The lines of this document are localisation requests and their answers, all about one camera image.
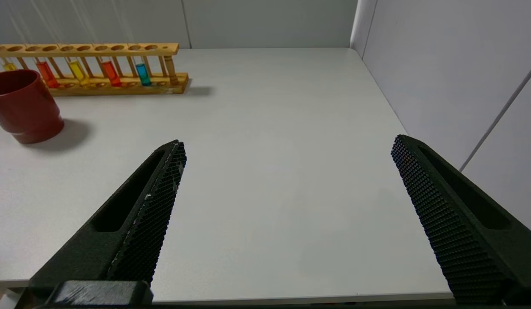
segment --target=red plastic cup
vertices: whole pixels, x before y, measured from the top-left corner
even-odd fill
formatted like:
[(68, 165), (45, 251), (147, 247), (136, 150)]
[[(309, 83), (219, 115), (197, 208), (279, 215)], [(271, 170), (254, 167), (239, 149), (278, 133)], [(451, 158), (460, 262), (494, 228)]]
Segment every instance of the red plastic cup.
[(0, 73), (0, 125), (20, 143), (42, 142), (63, 129), (60, 109), (39, 73)]

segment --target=wooden test tube rack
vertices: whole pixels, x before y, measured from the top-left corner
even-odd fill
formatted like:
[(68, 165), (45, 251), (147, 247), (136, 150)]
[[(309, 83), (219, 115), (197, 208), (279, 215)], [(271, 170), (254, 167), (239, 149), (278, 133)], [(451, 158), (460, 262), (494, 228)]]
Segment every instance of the wooden test tube rack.
[[(26, 69), (25, 58), (45, 57), (53, 68), (54, 75), (60, 86), (49, 88), (52, 96), (103, 96), (115, 94), (182, 94), (187, 86), (189, 76), (187, 73), (175, 71), (172, 56), (178, 53), (178, 43), (138, 43), (127, 45), (122, 43), (110, 44), (69, 44), (69, 45), (0, 45), (0, 57), (16, 58), (22, 68)], [(134, 68), (131, 57), (142, 56), (151, 86), (142, 86), (140, 78)], [(76, 58), (82, 60), (85, 71), (89, 76), (90, 84), (80, 86), (79, 81), (71, 72), (62, 72), (56, 64), (57, 58)], [(91, 71), (86, 58), (111, 57), (115, 64), (122, 86), (113, 87), (107, 76), (103, 74), (103, 68)], [(130, 73), (123, 73), (118, 65), (118, 57), (126, 57), (130, 65)], [(158, 57), (161, 65), (160, 73), (153, 73), (148, 64), (148, 57)]]

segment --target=blue liquid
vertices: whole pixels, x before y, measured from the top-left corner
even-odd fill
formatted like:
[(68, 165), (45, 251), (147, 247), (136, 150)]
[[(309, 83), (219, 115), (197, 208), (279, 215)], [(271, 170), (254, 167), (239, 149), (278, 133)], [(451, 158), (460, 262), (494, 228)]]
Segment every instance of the blue liquid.
[(145, 68), (145, 64), (137, 64), (136, 71), (138, 71), (138, 76), (140, 76), (142, 86), (151, 86), (151, 80), (149, 79), (148, 71)]

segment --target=red liquid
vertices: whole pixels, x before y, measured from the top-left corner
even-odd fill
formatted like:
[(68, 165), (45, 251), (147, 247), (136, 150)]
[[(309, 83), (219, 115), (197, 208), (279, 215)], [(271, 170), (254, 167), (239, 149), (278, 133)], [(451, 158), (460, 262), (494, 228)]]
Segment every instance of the red liquid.
[(117, 71), (115, 70), (115, 67), (113, 67), (111, 61), (102, 62), (101, 65), (103, 65), (103, 69), (105, 70), (105, 74), (107, 74), (107, 78), (109, 78), (111, 85), (113, 87), (120, 87), (122, 85), (121, 79), (117, 75)]
[(42, 78), (44, 78), (48, 88), (58, 88), (60, 86), (47, 62), (37, 62), (36, 67), (39, 68), (39, 72), (42, 75)]

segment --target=table surface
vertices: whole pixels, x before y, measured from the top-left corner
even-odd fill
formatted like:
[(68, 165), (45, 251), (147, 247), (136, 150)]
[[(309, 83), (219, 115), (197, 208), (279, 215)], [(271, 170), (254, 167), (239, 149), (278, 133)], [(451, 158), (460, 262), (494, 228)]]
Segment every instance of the table surface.
[(0, 285), (28, 279), (158, 146), (187, 166), (154, 301), (450, 297), (391, 160), (403, 127), (355, 51), (192, 49), (183, 95), (56, 98), (65, 129), (0, 129)]

